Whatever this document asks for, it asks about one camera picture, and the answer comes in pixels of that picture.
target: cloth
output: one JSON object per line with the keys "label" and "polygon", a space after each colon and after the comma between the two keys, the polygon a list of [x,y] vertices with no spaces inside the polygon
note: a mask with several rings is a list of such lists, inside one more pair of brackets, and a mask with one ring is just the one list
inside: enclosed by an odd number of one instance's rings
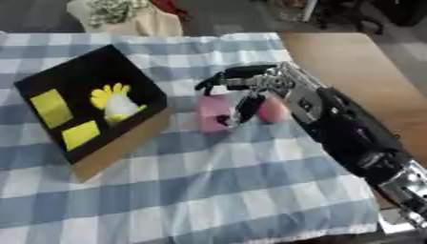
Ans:
{"label": "cloth", "polygon": [[[159,10],[155,5],[149,4],[146,8],[140,8],[133,11],[134,17],[123,23],[104,24],[98,26],[99,23],[104,23],[104,17],[97,18],[91,16],[92,0],[73,0],[67,4],[67,12],[80,21],[85,29],[85,32],[107,32],[111,34],[126,34],[126,35],[155,35],[155,36],[177,36],[182,35],[182,27],[179,18],[170,13]],[[90,22],[97,23],[96,28]]]}
{"label": "cloth", "polygon": [[[110,43],[168,95],[171,125],[81,184],[12,83]],[[293,120],[198,130],[197,82],[290,58],[275,33],[9,34],[0,49],[0,240],[273,243],[374,231],[378,211],[367,185]]]}
{"label": "cloth", "polygon": [[149,0],[94,0],[89,2],[91,18],[89,24],[99,28],[105,24],[124,23],[136,16],[140,9],[150,5]]}

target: blue checkered cloth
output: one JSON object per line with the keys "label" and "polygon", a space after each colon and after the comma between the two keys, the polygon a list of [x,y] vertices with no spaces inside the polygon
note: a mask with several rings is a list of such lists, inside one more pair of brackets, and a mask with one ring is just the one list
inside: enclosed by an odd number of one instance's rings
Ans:
{"label": "blue checkered cloth", "polygon": [[[107,44],[169,96],[172,124],[81,184],[12,84]],[[290,59],[274,33],[7,35],[0,45],[1,242],[273,243],[374,231],[377,205],[367,185],[294,120],[198,131],[194,84],[231,66]]]}

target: robotic hand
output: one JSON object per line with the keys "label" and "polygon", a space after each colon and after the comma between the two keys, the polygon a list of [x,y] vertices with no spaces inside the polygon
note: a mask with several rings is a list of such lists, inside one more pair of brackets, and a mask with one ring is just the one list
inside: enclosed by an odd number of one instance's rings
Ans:
{"label": "robotic hand", "polygon": [[267,92],[279,97],[294,120],[340,165],[401,209],[414,227],[427,228],[427,171],[388,131],[355,101],[320,83],[292,62],[230,68],[199,83],[210,95],[214,86],[248,90],[232,115],[218,123],[233,127],[256,113]]}

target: pink sponge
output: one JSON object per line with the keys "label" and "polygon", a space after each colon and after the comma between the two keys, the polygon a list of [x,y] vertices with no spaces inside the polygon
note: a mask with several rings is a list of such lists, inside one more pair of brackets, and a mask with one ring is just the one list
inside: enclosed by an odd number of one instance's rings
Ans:
{"label": "pink sponge", "polygon": [[228,128],[219,124],[216,117],[230,114],[230,104],[225,95],[201,96],[198,101],[197,117],[202,132],[219,132]]}
{"label": "pink sponge", "polygon": [[258,116],[269,123],[277,123],[290,118],[288,109],[275,96],[269,96],[258,110]]}

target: box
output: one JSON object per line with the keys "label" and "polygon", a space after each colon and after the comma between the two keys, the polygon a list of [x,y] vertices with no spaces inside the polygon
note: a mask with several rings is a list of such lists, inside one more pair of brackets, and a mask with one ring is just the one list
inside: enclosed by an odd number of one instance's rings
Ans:
{"label": "box", "polygon": [[[129,84],[131,90],[128,97],[136,104],[146,104],[147,108],[111,127],[104,118],[104,112],[98,110],[90,98],[92,90],[115,83]],[[166,94],[111,45],[41,71],[16,82],[15,86],[81,181],[109,167],[169,125],[170,110]],[[33,106],[31,98],[52,89],[57,90],[66,101],[72,119],[50,129]],[[67,151],[62,132],[93,120],[100,134]]]}

